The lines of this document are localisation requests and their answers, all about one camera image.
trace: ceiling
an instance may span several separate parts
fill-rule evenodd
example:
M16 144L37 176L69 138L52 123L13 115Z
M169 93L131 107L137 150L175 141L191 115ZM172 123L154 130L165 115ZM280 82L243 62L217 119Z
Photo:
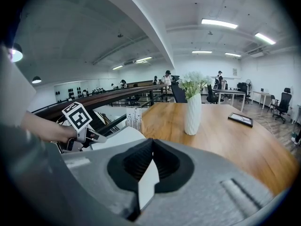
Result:
M255 48L276 53L297 44L276 0L153 0L152 6L165 24L174 56L192 56L199 49L218 56L248 56ZM204 25L202 18L238 27ZM257 32L276 44L256 38ZM162 57L140 27L107 0L31 0L23 10L16 42L23 48L21 66L77 60L112 67L144 56Z

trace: white desk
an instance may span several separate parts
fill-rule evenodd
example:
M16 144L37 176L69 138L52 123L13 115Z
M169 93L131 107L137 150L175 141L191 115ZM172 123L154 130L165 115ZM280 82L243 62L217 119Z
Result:
M267 94L267 93L264 93L264 92L253 91L253 96L252 96L252 102L251 102L251 104L253 104L254 93L257 93L257 94L260 94L260 95L264 96L263 105L262 105L262 109L264 109L265 99L266 99L266 97L270 97L271 95Z
M301 115L300 111L301 111L301 105L297 105L298 106L298 113L297 113L297 116L293 119L292 121L292 125L295 123L295 122L298 122L299 120L299 117Z
M218 93L218 104L221 103L221 95L222 95L222 94L232 95L231 106L233 106L234 95L243 95L243 96L244 96L244 99L243 99L243 103L242 103L241 109L240 109L241 112L243 111L243 109L244 109L244 104L245 104L245 98L246 98L245 92L236 91L236 90L231 90L231 89L212 89L212 91Z

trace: table leg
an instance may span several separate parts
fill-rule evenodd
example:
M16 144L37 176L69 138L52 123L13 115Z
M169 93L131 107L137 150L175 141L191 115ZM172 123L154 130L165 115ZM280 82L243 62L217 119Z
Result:
M244 94L244 99L243 99L243 103L242 103L242 105L241 105L241 112L243 111L243 109L244 109L244 104L245 104L245 98L246 98L246 94Z
M221 93L219 92L218 93L218 104L220 104L221 103Z
M266 97L267 97L267 96L264 96L262 109L264 109L264 104L265 104L265 98L266 98Z
M231 106L233 106L233 101L234 101L234 94L232 94L232 102L231 102Z

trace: white vase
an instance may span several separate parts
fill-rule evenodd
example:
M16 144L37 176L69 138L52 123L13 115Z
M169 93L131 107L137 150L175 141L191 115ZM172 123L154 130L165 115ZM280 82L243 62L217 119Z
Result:
M187 108L184 121L184 129L186 134L195 135L201 120L202 100L201 94L197 94L187 99Z

